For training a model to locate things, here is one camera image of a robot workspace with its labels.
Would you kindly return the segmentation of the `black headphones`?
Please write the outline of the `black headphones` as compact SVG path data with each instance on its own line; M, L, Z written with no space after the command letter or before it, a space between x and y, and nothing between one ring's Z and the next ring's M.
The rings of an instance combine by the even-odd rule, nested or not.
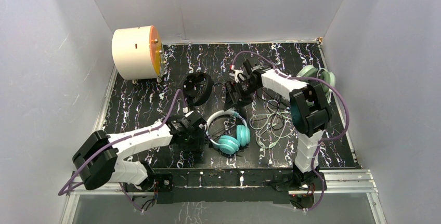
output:
M206 103L211 95L214 83L212 78L203 72L189 73L183 82L183 92L192 107Z

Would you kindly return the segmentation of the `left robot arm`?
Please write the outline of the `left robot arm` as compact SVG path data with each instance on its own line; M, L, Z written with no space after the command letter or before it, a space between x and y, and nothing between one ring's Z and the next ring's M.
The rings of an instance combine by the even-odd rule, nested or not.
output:
M163 121L119 134L93 132L72 157L86 190L109 182L130 183L151 190L157 176L146 162L129 162L127 157L153 148L178 145L184 151L203 149L207 121L197 111L174 115Z

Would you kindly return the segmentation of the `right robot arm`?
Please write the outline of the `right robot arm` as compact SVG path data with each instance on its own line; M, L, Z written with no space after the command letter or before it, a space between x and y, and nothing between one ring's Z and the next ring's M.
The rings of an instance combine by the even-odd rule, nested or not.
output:
M300 190L307 189L314 182L313 176L318 175L318 150L322 135L332 119L328 98L333 85L313 77L317 71L312 66L304 68L300 76L289 76L279 69L253 65L248 61L244 66L244 78L225 84L224 110L247 106L252 101L252 94L259 89L269 89L287 100L299 140L293 184Z

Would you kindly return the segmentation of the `teal cat-ear headphones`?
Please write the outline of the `teal cat-ear headphones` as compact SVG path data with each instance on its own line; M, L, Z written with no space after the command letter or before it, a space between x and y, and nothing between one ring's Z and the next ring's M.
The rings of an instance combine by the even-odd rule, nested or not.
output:
M209 128L212 122L222 116L233 116L242 122L241 124L235 126L234 135L229 133L229 129L231 129L231 127L226 128L224 131L220 130L210 134ZM242 117L237 111L231 109L227 111L221 110L213 113L207 120L205 134L213 147L226 155L233 155L237 153L241 148L246 147L251 141L251 132L245 118Z

